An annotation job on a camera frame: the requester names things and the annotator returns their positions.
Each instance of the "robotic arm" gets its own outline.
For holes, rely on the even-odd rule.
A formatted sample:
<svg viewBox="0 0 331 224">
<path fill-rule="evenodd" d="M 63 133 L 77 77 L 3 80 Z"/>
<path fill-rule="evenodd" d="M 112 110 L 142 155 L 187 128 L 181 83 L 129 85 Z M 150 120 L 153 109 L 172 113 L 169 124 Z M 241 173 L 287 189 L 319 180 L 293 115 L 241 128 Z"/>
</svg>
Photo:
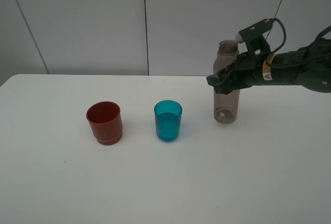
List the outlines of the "robotic arm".
<svg viewBox="0 0 331 224">
<path fill-rule="evenodd" d="M 263 34 L 270 31 L 274 22 L 283 30 L 282 44 L 271 51 Z M 254 85 L 302 85 L 312 91 L 331 93 L 331 40 L 323 36 L 331 26 L 321 31 L 307 47 L 297 51 L 275 54 L 286 42 L 286 31 L 277 18 L 265 19 L 236 35 L 245 43 L 247 52 L 238 55 L 231 65 L 207 77 L 217 94 L 228 94 L 236 89 Z"/>
</svg>

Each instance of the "white wall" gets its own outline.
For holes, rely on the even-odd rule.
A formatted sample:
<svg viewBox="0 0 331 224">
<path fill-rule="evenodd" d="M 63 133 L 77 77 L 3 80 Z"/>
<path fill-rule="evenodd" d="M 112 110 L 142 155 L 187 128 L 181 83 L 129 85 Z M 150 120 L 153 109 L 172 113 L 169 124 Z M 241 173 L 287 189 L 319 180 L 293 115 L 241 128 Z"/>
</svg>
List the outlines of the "white wall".
<svg viewBox="0 0 331 224">
<path fill-rule="evenodd" d="M 144 0 L 18 1 L 50 73 L 148 73 Z"/>
<path fill-rule="evenodd" d="M 316 35 L 331 25 L 330 0 L 283 0 L 277 17 L 284 23 L 287 42 L 280 52 L 288 52 L 312 43 Z M 268 42 L 275 46 L 282 42 L 282 31 L 275 24 Z"/>
<path fill-rule="evenodd" d="M 149 72 L 208 75 L 219 42 L 276 14 L 280 0 L 146 0 Z"/>
<path fill-rule="evenodd" d="M 0 85 L 23 73 L 47 72 L 15 0 L 0 0 Z"/>
</svg>

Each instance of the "white table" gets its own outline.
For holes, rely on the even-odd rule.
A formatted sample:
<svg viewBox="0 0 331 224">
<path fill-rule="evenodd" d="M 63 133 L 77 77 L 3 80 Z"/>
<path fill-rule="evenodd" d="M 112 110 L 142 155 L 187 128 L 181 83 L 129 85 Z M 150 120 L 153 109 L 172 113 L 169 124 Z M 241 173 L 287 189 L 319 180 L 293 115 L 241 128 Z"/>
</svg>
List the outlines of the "white table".
<svg viewBox="0 0 331 224">
<path fill-rule="evenodd" d="M 0 87 L 0 223 L 219 224 L 331 221 L 331 94 L 242 90 L 237 121 L 213 119 L 204 77 L 18 75 Z M 174 143 L 154 105 L 183 107 Z M 85 118 L 114 101 L 113 146 Z"/>
</svg>

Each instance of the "red cup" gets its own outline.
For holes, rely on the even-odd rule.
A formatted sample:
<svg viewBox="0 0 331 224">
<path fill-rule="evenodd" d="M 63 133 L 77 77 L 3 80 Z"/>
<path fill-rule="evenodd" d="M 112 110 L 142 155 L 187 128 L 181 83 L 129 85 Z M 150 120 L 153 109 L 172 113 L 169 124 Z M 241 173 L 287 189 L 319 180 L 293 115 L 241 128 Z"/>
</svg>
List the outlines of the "red cup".
<svg viewBox="0 0 331 224">
<path fill-rule="evenodd" d="M 121 109 L 111 101 L 94 104 L 86 113 L 94 137 L 102 145 L 113 145 L 122 137 Z"/>
</svg>

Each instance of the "blue cup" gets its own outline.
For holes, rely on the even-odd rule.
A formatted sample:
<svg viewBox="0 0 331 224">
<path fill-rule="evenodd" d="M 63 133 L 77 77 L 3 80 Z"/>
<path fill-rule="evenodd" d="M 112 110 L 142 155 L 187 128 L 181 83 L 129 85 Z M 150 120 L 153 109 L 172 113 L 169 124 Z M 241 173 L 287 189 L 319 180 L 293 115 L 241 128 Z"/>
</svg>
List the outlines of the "blue cup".
<svg viewBox="0 0 331 224">
<path fill-rule="evenodd" d="M 182 106 L 178 102 L 165 100 L 154 107 L 157 136 L 166 142 L 174 141 L 179 135 Z"/>
</svg>

